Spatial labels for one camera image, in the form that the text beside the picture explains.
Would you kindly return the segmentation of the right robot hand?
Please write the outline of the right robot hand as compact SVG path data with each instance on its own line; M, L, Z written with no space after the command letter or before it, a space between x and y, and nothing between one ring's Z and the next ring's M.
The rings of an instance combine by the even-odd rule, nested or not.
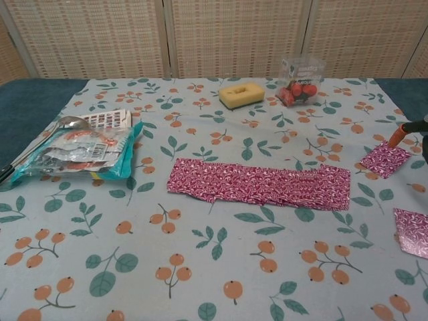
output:
M405 122L390 137L388 146L395 148L408 134L418 132L423 136L422 155L427 158L427 115L422 120Z

